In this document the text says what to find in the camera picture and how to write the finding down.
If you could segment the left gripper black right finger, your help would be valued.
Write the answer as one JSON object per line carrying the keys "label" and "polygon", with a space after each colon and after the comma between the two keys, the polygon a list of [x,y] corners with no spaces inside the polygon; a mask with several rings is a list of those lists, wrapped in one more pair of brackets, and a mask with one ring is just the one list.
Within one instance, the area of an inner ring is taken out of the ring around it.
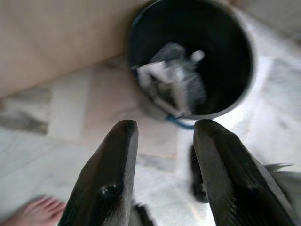
{"label": "left gripper black right finger", "polygon": [[197,121],[194,149],[216,225],[295,225],[281,188],[237,135],[212,120]]}

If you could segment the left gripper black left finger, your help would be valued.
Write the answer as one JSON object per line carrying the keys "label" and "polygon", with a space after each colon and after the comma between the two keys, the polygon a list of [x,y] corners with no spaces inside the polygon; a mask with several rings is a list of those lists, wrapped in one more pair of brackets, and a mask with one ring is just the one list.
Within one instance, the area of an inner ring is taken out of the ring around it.
{"label": "left gripper black left finger", "polygon": [[137,123],[115,124],[80,172],[59,225],[127,226],[137,148]]}

